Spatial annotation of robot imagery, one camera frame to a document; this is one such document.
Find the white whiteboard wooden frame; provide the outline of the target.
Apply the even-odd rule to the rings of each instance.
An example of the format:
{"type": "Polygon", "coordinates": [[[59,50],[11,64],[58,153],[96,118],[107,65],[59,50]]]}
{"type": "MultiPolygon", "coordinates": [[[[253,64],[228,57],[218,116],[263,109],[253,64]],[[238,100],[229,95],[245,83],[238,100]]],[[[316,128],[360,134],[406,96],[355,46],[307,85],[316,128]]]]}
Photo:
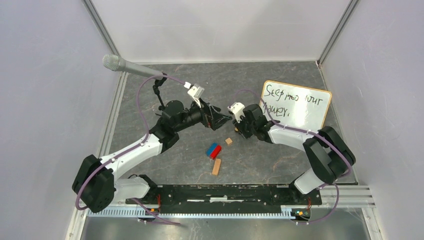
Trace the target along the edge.
{"type": "Polygon", "coordinates": [[[259,105],[268,120],[282,125],[317,131],[324,125],[332,93],[310,87],[267,80],[259,105]]]}

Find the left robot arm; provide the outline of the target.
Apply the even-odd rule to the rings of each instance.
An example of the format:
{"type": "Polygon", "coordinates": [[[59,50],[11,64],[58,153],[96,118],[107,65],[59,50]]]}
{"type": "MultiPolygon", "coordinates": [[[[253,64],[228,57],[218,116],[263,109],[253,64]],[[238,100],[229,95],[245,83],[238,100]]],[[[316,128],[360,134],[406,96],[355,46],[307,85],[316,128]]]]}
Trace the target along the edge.
{"type": "Polygon", "coordinates": [[[118,196],[119,178],[173,147],[180,139],[180,131],[196,124],[215,131],[232,119],[219,107],[203,100],[192,102],[190,108],[172,100],[160,110],[160,118],[141,139],[109,155],[97,158],[91,154],[82,161],[71,187],[77,195],[78,210],[90,209],[94,213],[104,210],[118,196]]]}

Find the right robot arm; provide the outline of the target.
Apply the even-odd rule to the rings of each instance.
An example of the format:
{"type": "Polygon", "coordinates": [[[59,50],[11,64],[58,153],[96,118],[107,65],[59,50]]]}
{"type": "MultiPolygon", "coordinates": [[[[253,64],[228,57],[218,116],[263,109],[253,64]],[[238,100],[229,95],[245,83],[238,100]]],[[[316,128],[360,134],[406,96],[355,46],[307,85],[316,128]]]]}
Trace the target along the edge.
{"type": "Polygon", "coordinates": [[[305,152],[311,168],[290,183],[289,199],[302,204],[309,193],[333,184],[349,174],[356,157],[336,130],[325,126],[317,132],[267,119],[258,104],[244,106],[235,102],[228,107],[233,124],[243,138],[256,136],[270,144],[285,145],[305,152]]]}

